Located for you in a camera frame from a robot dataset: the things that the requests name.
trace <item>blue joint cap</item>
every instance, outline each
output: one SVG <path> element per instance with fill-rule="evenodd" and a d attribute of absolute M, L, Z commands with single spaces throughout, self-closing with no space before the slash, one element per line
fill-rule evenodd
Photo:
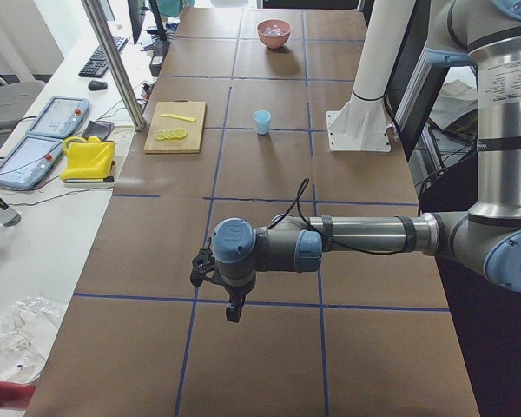
<path fill-rule="evenodd" d="M 295 271 L 314 272 L 322 262 L 322 239 L 317 232 L 301 230 L 295 245 Z"/>
<path fill-rule="evenodd" d="M 227 219 L 219 223 L 212 234 L 212 252 L 217 261 L 237 263 L 253 251 L 256 234 L 243 219 Z"/>
<path fill-rule="evenodd" d="M 484 271 L 492 283 L 521 293 L 521 230 L 508 235 L 489 252 Z"/>
<path fill-rule="evenodd" d="M 521 21 L 521 0 L 492 0 L 492 2 L 502 13 Z"/>
<path fill-rule="evenodd" d="M 466 67 L 474 65 L 466 52 L 426 48 L 426 61 L 434 67 Z"/>

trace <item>white desk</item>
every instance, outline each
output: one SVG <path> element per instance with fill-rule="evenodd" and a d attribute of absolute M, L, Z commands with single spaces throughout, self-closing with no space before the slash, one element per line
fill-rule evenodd
<path fill-rule="evenodd" d="M 26 116 L 37 115 L 52 96 L 74 96 L 90 100 L 89 116 L 85 120 L 97 120 L 108 112 L 103 120 L 114 122 L 116 130 L 110 139 L 116 141 L 116 173 L 119 173 L 133 138 L 131 119 L 121 102 L 110 71 L 103 78 L 109 87 L 102 91 L 89 91 L 88 78 L 77 72 L 97 46 L 94 34 L 82 38 L 65 58 L 62 65 L 47 83 L 41 95 Z M 148 69 L 150 58 L 140 52 L 140 45 L 130 40 L 122 51 L 122 61 L 137 95 L 143 81 L 153 82 Z M 23 137 L 31 120 L 24 121 L 11 134 L 0 150 L 5 156 Z M 50 177 L 62 172 L 63 158 L 52 170 Z M 22 215 L 21 222 L 13 228 L 0 225 L 0 316 L 16 301 L 32 295 L 41 295 L 68 303 L 89 253 L 102 216 L 112 195 L 108 184 L 79 194 L 67 195 L 34 207 L 16 208 Z M 38 191 L 16 193 L 0 189 L 0 196 L 7 203 L 39 202 L 66 192 L 87 187 L 66 187 L 55 179 Z M 21 413 L 0 411 L 0 416 Z"/>

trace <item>computer mouse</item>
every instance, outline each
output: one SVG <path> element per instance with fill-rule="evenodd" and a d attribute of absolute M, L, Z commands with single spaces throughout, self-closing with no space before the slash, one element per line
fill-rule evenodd
<path fill-rule="evenodd" d="M 89 81 L 89 89 L 91 91 L 98 91 L 99 89 L 107 89 L 108 83 L 103 80 L 91 80 Z"/>

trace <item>pink bowl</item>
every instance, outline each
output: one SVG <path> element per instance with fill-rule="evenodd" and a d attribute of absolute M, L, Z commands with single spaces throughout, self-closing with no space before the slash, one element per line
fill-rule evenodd
<path fill-rule="evenodd" d="M 279 19 L 270 19 L 260 22 L 257 26 L 259 39 L 269 49 L 275 50 L 287 42 L 292 33 L 292 25 Z"/>

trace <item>yellow knife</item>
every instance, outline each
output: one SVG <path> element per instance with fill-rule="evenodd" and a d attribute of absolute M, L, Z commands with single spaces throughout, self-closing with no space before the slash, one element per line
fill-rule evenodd
<path fill-rule="evenodd" d="M 187 117 L 187 116 L 180 116 L 175 115 L 174 113 L 162 113 L 160 114 L 162 117 L 171 117 L 173 119 L 179 119 L 179 120 L 185 120 L 186 122 L 196 122 L 196 117 Z"/>

